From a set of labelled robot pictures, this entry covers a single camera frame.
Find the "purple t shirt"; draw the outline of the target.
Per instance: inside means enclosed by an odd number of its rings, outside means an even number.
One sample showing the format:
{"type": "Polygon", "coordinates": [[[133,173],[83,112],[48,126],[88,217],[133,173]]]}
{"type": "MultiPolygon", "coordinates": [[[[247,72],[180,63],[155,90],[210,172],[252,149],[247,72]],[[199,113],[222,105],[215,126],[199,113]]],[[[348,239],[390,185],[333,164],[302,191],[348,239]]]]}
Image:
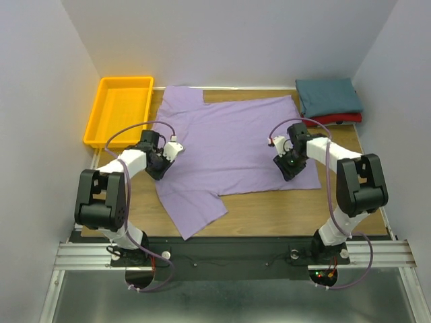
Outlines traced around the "purple t shirt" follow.
{"type": "Polygon", "coordinates": [[[285,181],[273,162],[268,135],[298,118],[291,96],[207,103],[203,91],[183,86],[164,90],[153,129],[175,134],[184,151],[156,182],[159,200],[180,235],[189,239],[227,213],[222,197],[268,190],[320,188],[317,167],[285,181]]]}

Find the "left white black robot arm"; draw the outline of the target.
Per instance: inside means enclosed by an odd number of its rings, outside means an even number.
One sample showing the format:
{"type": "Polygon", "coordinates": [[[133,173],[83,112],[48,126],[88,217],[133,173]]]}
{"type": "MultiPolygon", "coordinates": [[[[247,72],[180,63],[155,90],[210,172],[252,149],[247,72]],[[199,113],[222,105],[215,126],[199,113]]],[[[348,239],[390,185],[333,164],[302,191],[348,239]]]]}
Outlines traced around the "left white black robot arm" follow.
{"type": "Polygon", "coordinates": [[[101,232],[111,243],[107,251],[114,261],[155,264],[147,234],[129,221],[131,179],[140,172],[154,180],[164,177],[184,147],[176,135],[160,147],[163,137],[158,132],[143,130],[140,140],[118,155],[105,147],[114,159],[102,167],[86,169],[79,176],[75,222],[101,232]]]}

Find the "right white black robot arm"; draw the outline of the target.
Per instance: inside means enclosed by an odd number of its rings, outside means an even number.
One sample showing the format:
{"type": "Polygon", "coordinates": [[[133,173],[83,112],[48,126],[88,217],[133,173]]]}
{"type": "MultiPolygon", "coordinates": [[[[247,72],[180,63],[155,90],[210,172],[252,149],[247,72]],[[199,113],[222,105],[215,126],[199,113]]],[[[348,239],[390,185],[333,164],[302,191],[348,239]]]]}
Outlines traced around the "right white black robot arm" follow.
{"type": "Polygon", "coordinates": [[[310,159],[325,167],[329,218],[306,251],[312,264],[339,257],[358,224],[389,201],[377,155],[343,148],[331,133],[312,134],[301,118],[292,119],[285,136],[270,135],[268,145],[277,151],[273,161],[285,181],[304,171],[310,159]]]}

